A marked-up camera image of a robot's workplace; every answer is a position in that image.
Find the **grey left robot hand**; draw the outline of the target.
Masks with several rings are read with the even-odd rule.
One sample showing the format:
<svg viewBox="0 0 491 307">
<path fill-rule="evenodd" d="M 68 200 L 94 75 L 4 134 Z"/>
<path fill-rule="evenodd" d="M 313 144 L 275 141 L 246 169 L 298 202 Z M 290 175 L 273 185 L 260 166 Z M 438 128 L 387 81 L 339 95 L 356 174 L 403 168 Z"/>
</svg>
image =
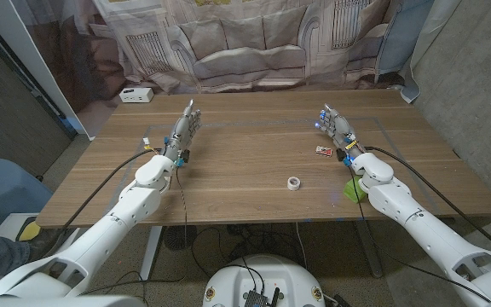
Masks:
<svg viewBox="0 0 491 307">
<path fill-rule="evenodd" d="M 196 131 L 201 126 L 200 117 L 201 111 L 194 108 L 194 100 L 191 99 L 165 140 L 162 154 L 166 158 L 177 161 L 181 153 L 188 150 Z"/>
</svg>

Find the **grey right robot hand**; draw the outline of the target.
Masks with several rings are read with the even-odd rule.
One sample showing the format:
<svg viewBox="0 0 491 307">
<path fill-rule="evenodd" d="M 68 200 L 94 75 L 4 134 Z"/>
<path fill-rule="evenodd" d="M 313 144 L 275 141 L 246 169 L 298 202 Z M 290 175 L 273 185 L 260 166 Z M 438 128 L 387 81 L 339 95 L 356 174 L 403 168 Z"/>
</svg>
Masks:
<svg viewBox="0 0 491 307">
<path fill-rule="evenodd" d="M 336 148 L 342 150 L 351 159 L 365 153 L 365 149 L 355 135 L 354 128 L 343 115 L 330 105 L 326 104 L 320 110 L 315 128 L 326 133 Z"/>
</svg>

